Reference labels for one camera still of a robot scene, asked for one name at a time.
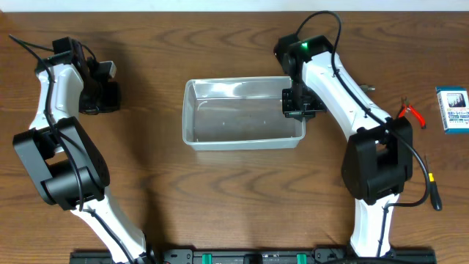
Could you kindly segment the clear plastic container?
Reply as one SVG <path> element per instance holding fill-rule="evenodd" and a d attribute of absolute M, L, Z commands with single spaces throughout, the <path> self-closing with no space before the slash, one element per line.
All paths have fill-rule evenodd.
<path fill-rule="evenodd" d="M 283 115 L 286 76 L 191 79 L 182 105 L 182 140 L 195 151 L 297 147 L 306 122 Z"/>

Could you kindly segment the small steel claw hammer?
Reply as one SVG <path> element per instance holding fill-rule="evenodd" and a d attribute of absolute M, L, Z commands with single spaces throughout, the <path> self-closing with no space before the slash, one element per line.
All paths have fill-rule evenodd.
<path fill-rule="evenodd" d="M 366 85 L 366 84 L 360 85 L 360 88 L 361 88 L 364 92 L 372 92 L 372 91 L 375 91 L 375 87 L 369 86 L 369 85 Z"/>

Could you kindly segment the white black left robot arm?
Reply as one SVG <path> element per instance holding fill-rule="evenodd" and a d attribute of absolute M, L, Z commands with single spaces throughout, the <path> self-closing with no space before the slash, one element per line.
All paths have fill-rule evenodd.
<path fill-rule="evenodd" d="M 83 220 L 106 245 L 110 263 L 156 263 L 146 235 L 112 196 L 104 157 L 78 120 L 86 81 L 110 84 L 115 73 L 112 61 L 41 59 L 37 113 L 13 147 L 41 198 Z"/>

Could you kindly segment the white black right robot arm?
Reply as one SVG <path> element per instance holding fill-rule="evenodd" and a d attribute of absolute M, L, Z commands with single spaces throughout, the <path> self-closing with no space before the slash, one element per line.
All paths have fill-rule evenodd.
<path fill-rule="evenodd" d="M 347 140 L 341 177 L 355 199 L 355 226 L 350 247 L 358 257 L 390 253 L 393 209 L 413 174 L 413 140 L 409 121 L 392 118 L 366 96 L 340 65 L 329 40 L 320 35 L 278 39 L 273 49 L 292 86 L 282 92 L 287 118 L 309 120 L 329 112 Z"/>

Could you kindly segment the blue white screwdriver box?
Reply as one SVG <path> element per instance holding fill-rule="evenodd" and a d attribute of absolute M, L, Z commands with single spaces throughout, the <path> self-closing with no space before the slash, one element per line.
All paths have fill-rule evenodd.
<path fill-rule="evenodd" d="M 445 134 L 468 133 L 468 91 L 463 87 L 435 87 Z"/>

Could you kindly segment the black yellow screwdriver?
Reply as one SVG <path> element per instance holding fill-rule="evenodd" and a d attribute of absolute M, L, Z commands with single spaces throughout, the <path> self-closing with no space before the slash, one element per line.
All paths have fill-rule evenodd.
<path fill-rule="evenodd" d="M 443 203 L 440 198 L 439 191 L 437 189 L 437 183 L 435 181 L 432 170 L 430 169 L 429 162 L 426 156 L 424 156 L 424 160 L 425 160 L 425 165 L 426 165 L 428 175 L 429 175 L 429 181 L 430 181 L 430 191 L 429 191 L 430 194 L 429 195 L 430 195 L 432 207 L 436 211 L 441 211 L 443 209 Z"/>

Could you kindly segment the red handled pliers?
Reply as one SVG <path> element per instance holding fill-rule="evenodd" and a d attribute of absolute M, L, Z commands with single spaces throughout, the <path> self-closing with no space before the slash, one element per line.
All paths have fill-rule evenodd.
<path fill-rule="evenodd" d="M 405 116 L 406 113 L 410 112 L 419 122 L 419 125 L 421 129 L 426 129 L 426 120 L 424 117 L 421 115 L 420 112 L 418 112 L 409 102 L 407 97 L 401 98 L 401 108 L 399 110 L 399 113 L 397 114 L 398 118 L 401 118 Z"/>

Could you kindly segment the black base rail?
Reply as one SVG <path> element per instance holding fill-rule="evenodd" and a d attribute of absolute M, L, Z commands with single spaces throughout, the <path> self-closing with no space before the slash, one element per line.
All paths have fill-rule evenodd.
<path fill-rule="evenodd" d="M 320 264 L 320 263 L 418 263 L 435 264 L 431 249 L 390 250 L 384 256 L 358 257 L 343 247 L 320 247 L 311 251 L 193 251 L 173 249 L 158 256 L 151 254 L 134 263 L 164 264 Z"/>

